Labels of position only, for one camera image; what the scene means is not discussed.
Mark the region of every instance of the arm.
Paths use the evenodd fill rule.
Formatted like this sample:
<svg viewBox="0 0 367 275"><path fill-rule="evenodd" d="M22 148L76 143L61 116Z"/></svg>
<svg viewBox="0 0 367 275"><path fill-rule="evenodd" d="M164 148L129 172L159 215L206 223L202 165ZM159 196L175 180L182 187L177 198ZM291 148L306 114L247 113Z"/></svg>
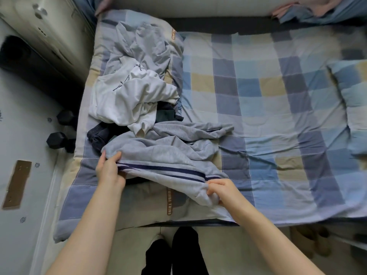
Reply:
<svg viewBox="0 0 367 275"><path fill-rule="evenodd" d="M125 178L117 174L121 152L106 161L105 152L96 172L98 186L79 224L46 275L102 275L106 273Z"/></svg>
<svg viewBox="0 0 367 275"><path fill-rule="evenodd" d="M218 194L220 203L251 236L270 269L279 275L321 275L321 272L273 223L260 213L229 179L213 179L208 195Z"/></svg>

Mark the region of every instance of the white sweatshirt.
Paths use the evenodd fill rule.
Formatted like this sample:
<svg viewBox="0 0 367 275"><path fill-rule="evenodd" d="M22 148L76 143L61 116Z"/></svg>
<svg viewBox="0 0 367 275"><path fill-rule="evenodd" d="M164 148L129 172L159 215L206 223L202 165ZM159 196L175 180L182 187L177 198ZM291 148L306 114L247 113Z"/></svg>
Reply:
<svg viewBox="0 0 367 275"><path fill-rule="evenodd" d="M89 114L106 123L127 126L137 137L144 137L156 121L157 102L175 104L177 89L145 70L134 58L120 58L121 68L97 78L92 88Z"/></svg>

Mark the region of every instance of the pant leg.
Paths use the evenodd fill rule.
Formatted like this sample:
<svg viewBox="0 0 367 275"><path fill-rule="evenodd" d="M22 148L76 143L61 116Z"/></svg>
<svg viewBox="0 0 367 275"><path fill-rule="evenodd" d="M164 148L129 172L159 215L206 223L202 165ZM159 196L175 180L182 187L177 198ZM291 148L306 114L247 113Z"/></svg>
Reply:
<svg viewBox="0 0 367 275"><path fill-rule="evenodd" d="M180 227L172 241L173 275L209 275L199 246L199 236L191 227Z"/></svg>
<svg viewBox="0 0 367 275"><path fill-rule="evenodd" d="M156 240L145 253L146 265L141 275L170 275L172 267L171 247L164 239Z"/></svg>

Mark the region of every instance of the bed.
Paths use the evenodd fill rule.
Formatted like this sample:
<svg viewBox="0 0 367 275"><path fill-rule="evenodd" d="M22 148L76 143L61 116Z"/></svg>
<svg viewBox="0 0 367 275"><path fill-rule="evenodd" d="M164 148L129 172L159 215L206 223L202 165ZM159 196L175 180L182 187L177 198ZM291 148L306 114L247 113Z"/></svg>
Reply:
<svg viewBox="0 0 367 275"><path fill-rule="evenodd" d="M186 121L230 122L215 165L278 226L367 214L367 158L346 148L345 105L326 65L363 59L363 27L320 26L253 35L177 33L167 22L133 11L109 11L98 22L95 52L80 108L76 150L66 167L54 232L69 237L97 186L99 155L86 133L99 121L88 115L91 87L103 75L118 21L156 23L183 42L181 104ZM199 206L157 183L126 186L116 229L163 224L233 224L220 207Z"/></svg>

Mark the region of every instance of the white suitcase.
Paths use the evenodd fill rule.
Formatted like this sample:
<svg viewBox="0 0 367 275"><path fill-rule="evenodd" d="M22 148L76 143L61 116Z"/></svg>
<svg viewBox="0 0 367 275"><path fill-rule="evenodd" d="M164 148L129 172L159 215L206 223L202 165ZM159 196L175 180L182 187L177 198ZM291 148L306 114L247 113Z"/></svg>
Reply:
<svg viewBox="0 0 367 275"><path fill-rule="evenodd" d="M94 32L72 0L0 0L0 17L61 73L85 83Z"/></svg>

